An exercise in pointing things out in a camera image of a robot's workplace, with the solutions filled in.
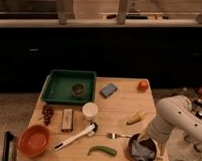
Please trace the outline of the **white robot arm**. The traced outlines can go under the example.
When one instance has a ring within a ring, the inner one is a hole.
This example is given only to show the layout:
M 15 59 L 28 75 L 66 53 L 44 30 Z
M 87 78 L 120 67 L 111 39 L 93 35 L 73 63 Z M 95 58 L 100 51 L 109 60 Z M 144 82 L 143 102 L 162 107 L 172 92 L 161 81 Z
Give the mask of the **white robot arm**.
M 156 104 L 155 117 L 140 133 L 137 140 L 153 139 L 157 143 L 160 155 L 163 155 L 172 130 L 178 127 L 202 144 L 202 120 L 190 113 L 192 108 L 192 102 L 186 96 L 160 99 Z

